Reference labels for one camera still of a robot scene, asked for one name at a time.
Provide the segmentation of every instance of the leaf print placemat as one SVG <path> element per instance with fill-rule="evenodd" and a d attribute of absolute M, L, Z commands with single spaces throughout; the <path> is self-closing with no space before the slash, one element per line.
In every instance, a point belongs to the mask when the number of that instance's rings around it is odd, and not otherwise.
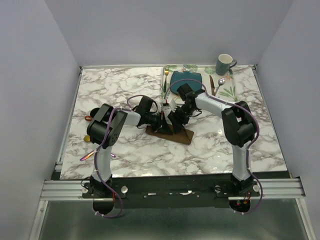
<path fill-rule="evenodd" d="M 168 68 L 169 74 L 166 78 L 165 76 L 165 68 Z M 166 89 L 170 86 L 170 80 L 172 77 L 172 74 L 174 71 L 184 71 L 184 72 L 195 72 L 200 73 L 202 77 L 202 83 L 205 85 L 208 93 L 212 95 L 212 88 L 210 84 L 210 76 L 213 79 L 215 90 L 218 88 L 218 80 L 221 78 L 225 79 L 224 85 L 222 85 L 218 92 L 216 93 L 216 97 L 221 98 L 223 100 L 227 101 L 238 101 L 238 95 L 237 90 L 234 82 L 234 73 L 232 69 L 229 70 L 224 76 L 219 76 L 216 74 L 216 66 L 212 65 L 194 65 L 194 64 L 167 64 L 163 67 L 162 71 L 162 80 L 161 80 L 161 97 L 164 98 L 164 84 L 165 84 L 165 78 L 166 78 Z M 184 104 L 184 101 L 180 98 L 179 95 L 169 92 L 166 96 L 166 99 L 168 102 L 171 101 L 171 99 L 174 99 L 174 101 L 177 104 Z"/>

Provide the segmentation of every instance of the gray mug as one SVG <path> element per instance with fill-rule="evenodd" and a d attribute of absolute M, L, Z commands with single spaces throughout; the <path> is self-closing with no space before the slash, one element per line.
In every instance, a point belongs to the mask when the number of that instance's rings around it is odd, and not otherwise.
<path fill-rule="evenodd" d="M 223 76 L 236 64 L 237 60 L 233 60 L 232 56 L 228 54 L 220 54 L 218 57 L 218 61 L 216 62 L 215 73 Z"/>

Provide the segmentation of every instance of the white marble surface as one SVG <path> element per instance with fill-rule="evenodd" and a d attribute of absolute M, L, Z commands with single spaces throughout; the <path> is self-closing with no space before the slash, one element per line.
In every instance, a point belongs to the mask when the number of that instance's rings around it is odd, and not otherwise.
<path fill-rule="evenodd" d="M 75 103 L 60 179 L 82 179 L 93 171 L 93 157 L 80 158 L 93 149 L 83 141 L 88 122 L 84 116 L 93 108 L 108 103 L 126 107 L 132 95 L 147 95 L 160 101 L 162 67 L 84 69 Z M 252 69 L 247 65 L 233 68 L 239 100 L 248 103 L 260 124 L 260 138 L 252 146 L 251 167 L 255 172 L 287 170 L 277 137 L 262 100 Z M 139 103 L 139 98 L 132 100 Z M 112 148 L 114 177 L 165 176 L 230 173 L 232 148 L 224 136 L 222 120 L 203 113 L 189 121 L 194 131 L 191 145 L 150 136 L 145 129 L 124 126 Z"/>

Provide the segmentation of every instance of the silver spoon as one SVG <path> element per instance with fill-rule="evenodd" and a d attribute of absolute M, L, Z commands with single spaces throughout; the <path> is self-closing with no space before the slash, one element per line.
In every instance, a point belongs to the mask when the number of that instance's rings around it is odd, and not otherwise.
<path fill-rule="evenodd" d="M 217 92 L 218 92 L 220 86 L 222 86 L 223 84 L 225 84 L 225 82 L 226 82 L 226 80 L 225 80 L 224 78 L 220 78 L 220 79 L 218 80 L 218 85 L 219 85 L 219 86 L 216 88 L 215 95 L 217 95 Z"/>

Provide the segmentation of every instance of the gold fork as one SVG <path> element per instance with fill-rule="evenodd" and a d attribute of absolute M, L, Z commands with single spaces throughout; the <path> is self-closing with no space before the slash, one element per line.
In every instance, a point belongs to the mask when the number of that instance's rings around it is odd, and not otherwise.
<path fill-rule="evenodd" d="M 167 76 L 169 75 L 169 68 L 167 66 L 164 69 L 164 75 L 165 75 L 165 79 L 164 79 L 163 92 L 165 93 L 167 91 Z"/>

